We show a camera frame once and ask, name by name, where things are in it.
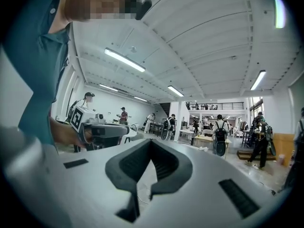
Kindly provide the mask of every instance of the white shirt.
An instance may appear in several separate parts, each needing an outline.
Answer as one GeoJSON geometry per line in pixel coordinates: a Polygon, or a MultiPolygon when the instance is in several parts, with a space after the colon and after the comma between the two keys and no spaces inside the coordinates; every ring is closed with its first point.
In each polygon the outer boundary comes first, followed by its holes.
{"type": "Polygon", "coordinates": [[[80,101],[78,101],[78,102],[76,103],[76,105],[75,105],[74,108],[76,108],[76,106],[80,106],[80,107],[82,107],[82,108],[89,109],[88,103],[87,103],[85,100],[83,100],[83,99],[80,100],[80,101]]]}
{"type": "MultiPolygon", "coordinates": [[[[303,125],[303,128],[304,128],[304,118],[301,118],[301,121],[302,121],[302,125],[303,125]]],[[[294,141],[297,140],[297,138],[300,136],[300,133],[301,133],[301,126],[300,126],[300,123],[298,122],[298,124],[295,128],[294,141]]]]}
{"type": "Polygon", "coordinates": [[[204,120],[203,120],[203,126],[208,126],[208,119],[207,118],[204,118],[204,120]]]}
{"type": "MultiPolygon", "coordinates": [[[[219,126],[220,128],[222,127],[223,123],[224,123],[223,128],[226,130],[226,132],[228,132],[227,124],[226,124],[223,120],[218,120],[218,126],[219,126]]],[[[218,129],[218,126],[217,126],[216,123],[214,124],[213,129],[212,129],[213,132],[215,132],[215,131],[218,129]]]]}

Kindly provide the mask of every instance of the sleeve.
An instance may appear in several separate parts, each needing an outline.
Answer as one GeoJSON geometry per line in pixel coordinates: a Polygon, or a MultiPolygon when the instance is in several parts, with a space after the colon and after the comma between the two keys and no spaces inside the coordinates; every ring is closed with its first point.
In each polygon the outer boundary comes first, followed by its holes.
{"type": "Polygon", "coordinates": [[[295,133],[294,133],[294,141],[297,140],[297,138],[300,136],[300,133],[301,133],[301,126],[300,126],[300,123],[298,122],[296,128],[295,128],[295,133]]]}

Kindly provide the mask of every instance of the white device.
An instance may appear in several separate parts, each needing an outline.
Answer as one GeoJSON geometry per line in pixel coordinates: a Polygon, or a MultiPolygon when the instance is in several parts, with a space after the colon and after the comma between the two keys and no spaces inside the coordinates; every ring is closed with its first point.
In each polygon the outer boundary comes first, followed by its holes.
{"type": "Polygon", "coordinates": [[[89,109],[77,106],[74,110],[70,123],[72,127],[76,130],[76,132],[79,133],[82,123],[104,124],[106,123],[106,121],[102,114],[97,114],[94,111],[90,111],[89,109]]]}

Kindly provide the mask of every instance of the cable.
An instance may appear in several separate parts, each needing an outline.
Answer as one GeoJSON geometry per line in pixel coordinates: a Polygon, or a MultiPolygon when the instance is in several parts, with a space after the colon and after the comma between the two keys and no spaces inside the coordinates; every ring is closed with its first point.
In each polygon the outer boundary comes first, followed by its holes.
{"type": "Polygon", "coordinates": [[[146,203],[145,201],[142,201],[142,199],[137,195],[137,197],[139,198],[139,200],[141,201],[141,202],[143,202],[143,203],[146,203]]]}

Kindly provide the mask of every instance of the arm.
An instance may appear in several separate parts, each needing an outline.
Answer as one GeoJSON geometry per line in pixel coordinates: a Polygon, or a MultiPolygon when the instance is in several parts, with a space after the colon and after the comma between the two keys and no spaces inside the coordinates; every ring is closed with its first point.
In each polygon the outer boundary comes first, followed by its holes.
{"type": "MultiPolygon", "coordinates": [[[[61,143],[64,145],[74,144],[79,147],[85,148],[84,144],[80,142],[77,132],[73,129],[71,125],[60,124],[50,116],[49,123],[54,142],[61,143]]],[[[92,134],[90,132],[85,133],[87,140],[90,139],[91,135],[92,134]]]]}

